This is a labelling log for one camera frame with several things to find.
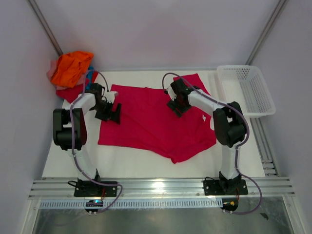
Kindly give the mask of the magenta pink t-shirt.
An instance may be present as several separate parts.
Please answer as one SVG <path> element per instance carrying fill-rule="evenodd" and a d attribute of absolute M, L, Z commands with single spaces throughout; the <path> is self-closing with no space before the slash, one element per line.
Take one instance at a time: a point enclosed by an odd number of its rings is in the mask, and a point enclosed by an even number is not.
<path fill-rule="evenodd" d="M 112 85 L 121 103 L 120 124 L 103 121 L 99 145 L 143 149 L 184 162 L 216 144 L 211 116 L 192 107 L 178 117 L 161 89 Z"/>

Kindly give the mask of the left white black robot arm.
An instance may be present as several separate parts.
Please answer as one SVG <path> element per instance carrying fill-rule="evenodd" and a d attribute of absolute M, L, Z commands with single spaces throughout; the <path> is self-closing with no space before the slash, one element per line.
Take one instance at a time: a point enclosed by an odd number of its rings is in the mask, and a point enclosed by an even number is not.
<path fill-rule="evenodd" d="M 120 123 L 121 104 L 115 104 L 117 91 L 106 91 L 105 88 L 93 83 L 90 89 L 82 93 L 66 108 L 53 111 L 53 141 L 71 157 L 78 177 L 68 181 L 74 187 L 76 197 L 117 195 L 117 182 L 104 182 L 89 155 L 87 143 L 87 128 L 85 115 L 95 111 L 95 117 L 102 121 Z"/>

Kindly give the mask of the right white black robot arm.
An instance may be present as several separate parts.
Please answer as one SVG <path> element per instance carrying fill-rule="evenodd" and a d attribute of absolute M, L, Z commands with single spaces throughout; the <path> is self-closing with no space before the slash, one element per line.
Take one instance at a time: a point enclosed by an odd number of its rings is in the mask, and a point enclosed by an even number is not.
<path fill-rule="evenodd" d="M 238 168 L 240 146 L 247 142 L 250 129 L 237 102 L 225 103 L 214 99 L 203 90 L 186 85 L 181 78 L 175 80 L 164 93 L 169 95 L 167 106 L 181 117 L 196 107 L 209 114 L 213 120 L 214 133 L 222 145 L 222 165 L 218 187 L 223 194 L 237 192 L 242 174 Z"/>

